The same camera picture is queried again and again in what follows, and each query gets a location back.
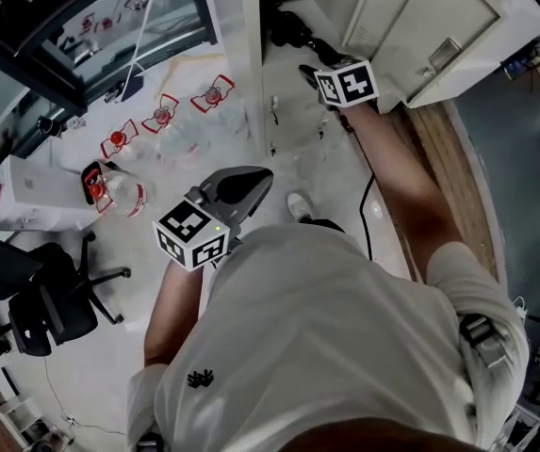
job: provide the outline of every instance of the black chair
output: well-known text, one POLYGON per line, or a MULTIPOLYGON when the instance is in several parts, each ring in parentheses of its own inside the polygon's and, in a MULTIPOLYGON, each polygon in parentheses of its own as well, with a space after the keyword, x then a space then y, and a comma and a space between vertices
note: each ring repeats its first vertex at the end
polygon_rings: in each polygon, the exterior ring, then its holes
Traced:
POLYGON ((76 340, 98 326, 92 305, 113 325, 123 322, 111 316, 93 291, 93 286, 115 278, 131 276, 129 268, 90 280, 88 244, 82 241, 81 265, 56 243, 25 252, 0 241, 0 299, 10 298, 9 324, 19 351, 46 356, 52 352, 49 331, 57 346, 76 340))

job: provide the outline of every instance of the white cube with black markers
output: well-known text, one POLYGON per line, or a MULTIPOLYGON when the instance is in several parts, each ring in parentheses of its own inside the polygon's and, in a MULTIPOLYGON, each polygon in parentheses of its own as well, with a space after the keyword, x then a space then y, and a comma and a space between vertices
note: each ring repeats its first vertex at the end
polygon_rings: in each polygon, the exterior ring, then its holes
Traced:
POLYGON ((314 72, 324 102, 350 107, 379 96, 374 73, 367 60, 346 60, 330 71, 314 72))
POLYGON ((185 198, 153 227, 158 247, 187 271, 228 251, 230 228, 185 198))

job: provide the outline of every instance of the white shoe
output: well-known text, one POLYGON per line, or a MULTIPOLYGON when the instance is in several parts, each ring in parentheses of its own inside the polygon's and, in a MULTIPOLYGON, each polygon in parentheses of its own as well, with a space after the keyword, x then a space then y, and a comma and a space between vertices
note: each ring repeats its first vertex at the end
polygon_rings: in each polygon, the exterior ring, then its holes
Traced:
POLYGON ((295 218, 296 221, 301 221, 301 219, 308 217, 315 219, 314 213, 314 204, 311 200, 303 195, 301 192, 289 192, 286 195, 286 206, 290 215, 295 218))

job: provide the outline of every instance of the black hand-shaped logo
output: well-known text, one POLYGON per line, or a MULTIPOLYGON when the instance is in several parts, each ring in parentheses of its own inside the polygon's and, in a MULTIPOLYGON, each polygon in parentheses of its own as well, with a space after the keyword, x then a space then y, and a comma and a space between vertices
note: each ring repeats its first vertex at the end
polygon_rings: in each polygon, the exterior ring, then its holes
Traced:
POLYGON ((198 388, 201 385, 208 387, 213 382, 214 378, 213 370, 205 369, 203 373, 192 372, 188 375, 188 386, 192 388, 198 388))

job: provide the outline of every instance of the white t-shirt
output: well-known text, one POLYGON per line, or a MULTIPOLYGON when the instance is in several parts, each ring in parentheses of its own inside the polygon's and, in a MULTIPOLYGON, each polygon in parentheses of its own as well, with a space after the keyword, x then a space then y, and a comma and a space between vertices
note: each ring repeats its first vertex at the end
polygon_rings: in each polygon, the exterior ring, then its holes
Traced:
MULTIPOLYGON (((172 452, 276 451, 305 430, 358 417, 480 444, 457 313, 487 315, 512 336, 514 399, 525 333, 462 243, 434 254, 427 281, 391 276, 351 238, 319 226, 248 234, 218 269, 174 361, 132 378, 128 447, 156 422, 172 452), (205 371, 212 381, 200 380, 205 371)), ((493 420, 503 423, 514 403, 493 420)))

